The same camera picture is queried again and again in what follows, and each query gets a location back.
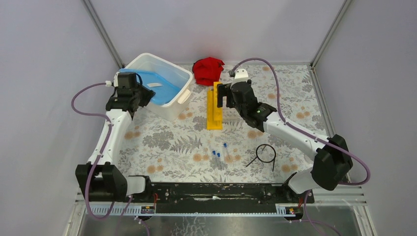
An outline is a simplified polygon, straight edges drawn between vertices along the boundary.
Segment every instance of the floral tablecloth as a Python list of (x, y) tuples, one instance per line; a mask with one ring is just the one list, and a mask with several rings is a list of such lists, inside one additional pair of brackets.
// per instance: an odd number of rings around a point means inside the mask
[[(182, 66), (191, 71), (192, 65)], [(269, 67), (243, 65), (259, 101), (276, 107), (276, 85)], [(231, 65), (224, 66), (220, 81), (229, 83)], [(325, 134), (324, 120), (306, 65), (276, 65), (283, 114)], [(281, 183), (293, 172), (311, 167), (304, 154), (279, 137), (249, 127), (234, 109), (223, 108), (223, 130), (206, 130), (206, 91), (192, 83), (189, 106), (174, 121), (146, 109), (136, 112), (124, 135), (118, 168), (124, 175), (148, 175), (152, 182), (270, 182)], [(255, 160), (260, 144), (272, 145), (272, 163)], [(212, 150), (221, 154), (214, 157)]]

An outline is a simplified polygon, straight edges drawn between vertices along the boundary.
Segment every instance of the red fabric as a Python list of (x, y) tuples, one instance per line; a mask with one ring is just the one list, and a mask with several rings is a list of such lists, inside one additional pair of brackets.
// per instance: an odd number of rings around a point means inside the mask
[(219, 81), (224, 63), (216, 58), (205, 58), (194, 63), (193, 73), (199, 85), (213, 86)]

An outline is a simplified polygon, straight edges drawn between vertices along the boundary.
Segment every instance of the container handle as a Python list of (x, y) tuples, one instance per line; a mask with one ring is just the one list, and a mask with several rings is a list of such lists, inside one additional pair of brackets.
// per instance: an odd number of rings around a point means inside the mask
[(190, 97), (190, 95), (191, 95), (191, 91), (187, 89), (186, 91), (184, 91), (184, 94), (181, 95), (181, 97), (179, 97), (178, 103), (179, 104), (184, 103)]

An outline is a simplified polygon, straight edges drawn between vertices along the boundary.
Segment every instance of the yellow plastic holder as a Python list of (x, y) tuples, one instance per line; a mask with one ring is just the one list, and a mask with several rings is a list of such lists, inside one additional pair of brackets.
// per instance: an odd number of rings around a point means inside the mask
[(223, 129), (222, 108), (217, 107), (217, 85), (221, 82), (214, 82), (214, 89), (207, 91), (207, 130)]

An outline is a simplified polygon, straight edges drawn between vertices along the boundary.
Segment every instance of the table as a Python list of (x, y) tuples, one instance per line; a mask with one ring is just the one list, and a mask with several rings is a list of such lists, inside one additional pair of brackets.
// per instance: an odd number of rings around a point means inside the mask
[[(191, 71), (192, 65), (182, 65)], [(276, 107), (276, 85), (269, 67), (243, 65), (258, 100)], [(229, 83), (224, 66), (220, 81)], [(280, 83), (280, 102), (285, 117), (326, 134), (306, 65), (275, 65)], [(124, 175), (147, 175), (152, 182), (246, 182), (281, 183), (293, 172), (311, 167), (304, 154), (279, 137), (249, 127), (234, 109), (223, 108), (223, 129), (206, 130), (206, 91), (212, 87), (193, 83), (189, 106), (176, 120), (167, 121), (146, 109), (136, 112), (121, 145), (118, 168)], [(255, 160), (260, 144), (272, 145), (272, 163)], [(220, 153), (214, 157), (212, 150)]]

